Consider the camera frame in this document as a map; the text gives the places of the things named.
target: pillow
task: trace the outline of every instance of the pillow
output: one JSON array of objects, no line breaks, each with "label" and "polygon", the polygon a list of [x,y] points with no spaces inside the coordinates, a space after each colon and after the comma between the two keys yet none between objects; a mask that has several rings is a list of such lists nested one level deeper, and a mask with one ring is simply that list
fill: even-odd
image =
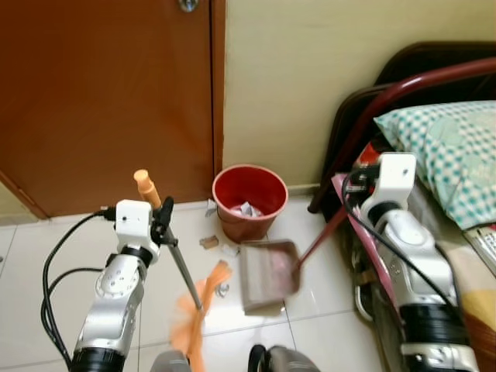
[{"label": "pillow", "polygon": [[394,110],[375,119],[461,229],[496,221],[496,101]]}]

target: black cable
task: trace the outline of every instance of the black cable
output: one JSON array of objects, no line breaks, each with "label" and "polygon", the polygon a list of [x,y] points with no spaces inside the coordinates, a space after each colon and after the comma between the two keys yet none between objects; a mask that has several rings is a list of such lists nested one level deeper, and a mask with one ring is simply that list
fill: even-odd
[{"label": "black cable", "polygon": [[447,296],[441,291],[441,289],[433,283],[427,275],[425,275],[418,267],[415,266],[414,263],[412,263],[408,257],[406,257],[400,250],[396,249],[394,246],[392,246],[381,234],[377,233],[374,229],[369,227],[365,222],[363,222],[354,212],[353,208],[351,207],[347,195],[347,186],[350,182],[350,178],[363,172],[361,169],[356,169],[351,171],[350,173],[347,174],[345,179],[343,180],[343,186],[341,187],[341,194],[343,196],[343,205],[348,213],[356,222],[358,222],[366,231],[368,231],[372,236],[374,236],[379,242],[381,242],[386,248],[388,248],[392,253],[394,253],[396,256],[398,256],[405,264],[410,267],[414,272],[416,272],[433,290],[435,293],[437,293],[438,296],[441,297],[441,299],[446,303],[446,306],[449,308],[449,310],[462,322],[463,324],[463,317],[460,314],[460,312],[453,306],[451,301],[447,298]]},{"label": "black cable", "polygon": [[[100,269],[100,268],[97,268],[97,267],[79,267],[79,268],[76,268],[76,269],[72,269],[72,270],[66,271],[65,273],[59,275],[57,277],[57,279],[55,279],[53,281],[53,283],[50,285],[50,288],[48,288],[48,294],[49,295],[52,295],[53,291],[55,290],[55,287],[62,281],[62,279],[64,279],[66,276],[68,276],[70,274],[78,273],[78,272],[83,272],[83,271],[84,272],[95,272],[95,273],[98,273],[98,272],[100,272],[102,270],[103,269]],[[62,354],[63,353],[62,352],[62,349],[57,344],[57,340],[56,340],[55,336],[53,335],[53,330],[52,330],[52,328],[51,328],[51,326],[50,326],[50,324],[48,322],[48,318],[47,318],[47,304],[45,302],[45,299],[43,299],[43,301],[41,302],[40,316],[41,316],[41,322],[43,324],[43,328],[45,329],[46,334],[50,337],[50,339],[52,340],[52,343],[55,345],[55,347]]]},{"label": "black cable", "polygon": [[64,358],[64,362],[67,365],[67,368],[71,367],[71,357],[67,351],[67,348],[64,344],[64,341],[62,340],[62,337],[60,336],[59,330],[57,328],[57,324],[55,322],[55,318],[53,316],[53,309],[52,309],[52,303],[50,301],[50,288],[48,287],[48,271],[50,269],[50,264],[52,263],[53,258],[55,257],[55,254],[57,254],[58,250],[62,246],[62,244],[65,243],[67,238],[71,236],[74,231],[76,231],[81,225],[83,225],[85,222],[89,221],[90,219],[93,219],[94,217],[104,215],[104,211],[98,211],[95,213],[92,213],[91,215],[84,217],[81,221],[79,221],[76,225],[72,226],[69,231],[65,233],[65,235],[62,237],[62,239],[59,240],[57,245],[52,249],[50,254],[48,255],[45,264],[43,265],[43,301],[45,302],[46,306],[46,319],[47,324],[50,326],[51,332],[49,333],[50,339],[52,339],[53,343],[55,344],[56,348],[59,350],[60,354]]}]

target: white tile floor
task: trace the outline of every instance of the white tile floor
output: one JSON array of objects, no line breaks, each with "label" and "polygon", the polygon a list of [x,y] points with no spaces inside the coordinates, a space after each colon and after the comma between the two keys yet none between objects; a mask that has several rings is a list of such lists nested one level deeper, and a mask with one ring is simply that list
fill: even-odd
[{"label": "white tile floor", "polygon": [[[306,211],[307,198],[291,199],[271,227],[269,239],[289,238],[303,252],[325,225]],[[40,324],[43,261],[53,245],[79,218],[54,219],[0,228],[0,371],[61,372],[64,364]],[[204,250],[198,241],[216,234],[229,243],[215,215],[205,217],[205,203],[177,205],[172,225],[194,280],[206,277],[219,259],[234,275],[225,298],[215,298],[205,319],[203,355],[208,371],[244,372],[254,343],[296,348],[322,372],[382,371],[372,332],[353,312],[347,265],[335,239],[328,239],[305,266],[301,290],[276,314],[246,316],[241,307],[237,258],[219,248]],[[67,241],[53,262],[51,277],[72,267],[102,266],[115,248],[112,224],[91,221]],[[69,350],[93,298],[95,274],[75,274],[54,293],[53,306]],[[126,372],[148,371],[158,353],[167,350],[176,299],[186,288],[171,255],[163,250],[146,279],[133,347]]]}]

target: cream wall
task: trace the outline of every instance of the cream wall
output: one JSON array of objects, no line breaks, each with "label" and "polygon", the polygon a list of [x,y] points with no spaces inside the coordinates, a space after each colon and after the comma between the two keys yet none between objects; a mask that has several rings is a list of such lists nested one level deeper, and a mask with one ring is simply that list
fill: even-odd
[{"label": "cream wall", "polygon": [[319,181],[339,103],[402,47],[495,40],[494,0],[228,0],[224,166]]},{"label": "cream wall", "polygon": [[0,226],[35,222],[36,217],[0,182]]}]

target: dustpan handle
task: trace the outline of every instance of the dustpan handle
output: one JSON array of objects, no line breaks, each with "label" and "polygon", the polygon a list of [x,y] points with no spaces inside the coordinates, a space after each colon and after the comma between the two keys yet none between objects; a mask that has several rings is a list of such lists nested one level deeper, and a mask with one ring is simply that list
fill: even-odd
[{"label": "dustpan handle", "polygon": [[319,248],[322,242],[337,229],[341,222],[346,219],[347,215],[348,214],[344,206],[342,206],[339,211],[329,220],[329,222],[327,222],[327,225],[325,225],[325,228],[320,232],[319,236],[317,236],[317,239],[315,239],[311,246],[307,249],[307,251],[303,253],[303,256],[298,259],[298,262],[296,263],[296,269],[298,271],[301,270],[301,266],[303,266],[303,263],[312,255],[312,253],[315,252],[317,248]]}]

